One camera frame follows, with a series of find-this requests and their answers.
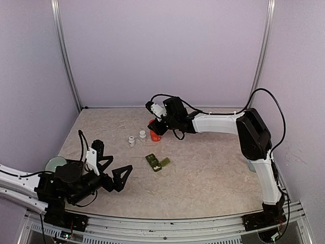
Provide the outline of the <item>small white pill bottle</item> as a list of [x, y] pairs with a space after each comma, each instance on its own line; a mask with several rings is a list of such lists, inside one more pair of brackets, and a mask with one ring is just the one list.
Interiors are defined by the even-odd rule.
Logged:
[[146, 131], [141, 130], [141, 131], [139, 132], [139, 137], [140, 137], [140, 140], [141, 140], [141, 141], [145, 142], [145, 141], [147, 140], [147, 134], [146, 134]]

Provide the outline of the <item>red cylindrical can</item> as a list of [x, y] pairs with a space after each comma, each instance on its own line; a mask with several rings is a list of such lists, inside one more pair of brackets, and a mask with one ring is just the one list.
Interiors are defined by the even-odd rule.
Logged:
[[161, 133], [163, 132], [163, 127], [160, 122], [156, 119], [150, 120], [148, 129], [150, 130], [151, 140], [154, 142], [159, 142], [161, 140]]

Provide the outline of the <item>green pill organizer box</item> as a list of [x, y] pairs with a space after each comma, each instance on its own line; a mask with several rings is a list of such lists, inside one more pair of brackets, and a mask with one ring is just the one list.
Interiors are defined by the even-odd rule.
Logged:
[[162, 167], [167, 166], [171, 162], [169, 158], [164, 158], [163, 160], [159, 161], [154, 154], [147, 155], [145, 159], [149, 163], [150, 167], [153, 169], [154, 172], [158, 172], [162, 170]]

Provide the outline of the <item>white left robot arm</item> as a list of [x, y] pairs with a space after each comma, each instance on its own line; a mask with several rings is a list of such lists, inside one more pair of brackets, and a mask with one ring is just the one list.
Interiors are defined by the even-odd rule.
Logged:
[[104, 143], [93, 141], [91, 146], [82, 146], [81, 159], [71, 160], [54, 157], [49, 160], [44, 171], [28, 173], [1, 165], [1, 192], [27, 204], [33, 199], [34, 208], [40, 212], [50, 212], [54, 221], [66, 226], [71, 214], [65, 204], [81, 207], [80, 202], [88, 196], [98, 195], [103, 188], [107, 192], [121, 192], [133, 170], [132, 165], [105, 170], [111, 165], [113, 156], [104, 156]]

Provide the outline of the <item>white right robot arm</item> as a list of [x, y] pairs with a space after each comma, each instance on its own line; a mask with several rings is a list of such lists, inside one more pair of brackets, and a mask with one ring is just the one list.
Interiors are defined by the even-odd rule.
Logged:
[[226, 133], [239, 138], [242, 155], [254, 166], [262, 188], [263, 211], [260, 222], [270, 226], [276, 221], [284, 204], [284, 194], [278, 185], [278, 174], [272, 155], [271, 133], [256, 109], [242, 112], [205, 113], [193, 110], [189, 113], [179, 97], [171, 96], [159, 106], [148, 101], [146, 109], [155, 116], [148, 128], [162, 136], [166, 131], [186, 133]]

